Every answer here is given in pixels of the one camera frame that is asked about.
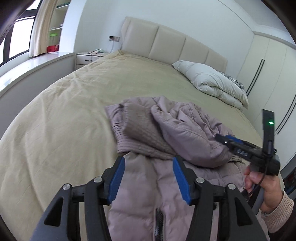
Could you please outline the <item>person's right hand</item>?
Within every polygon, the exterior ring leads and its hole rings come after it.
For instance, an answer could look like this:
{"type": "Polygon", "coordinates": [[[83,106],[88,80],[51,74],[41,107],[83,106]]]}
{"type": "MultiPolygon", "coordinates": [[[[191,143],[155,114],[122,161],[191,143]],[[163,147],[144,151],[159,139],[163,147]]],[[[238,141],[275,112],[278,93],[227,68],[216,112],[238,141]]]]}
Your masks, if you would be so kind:
{"type": "Polygon", "coordinates": [[[254,184],[259,184],[264,190],[264,200],[260,209],[262,212],[271,213],[277,208],[282,200],[283,194],[280,186],[280,179],[278,176],[263,177],[263,173],[251,171],[250,165],[245,169],[245,189],[248,193],[252,191],[254,184]]]}

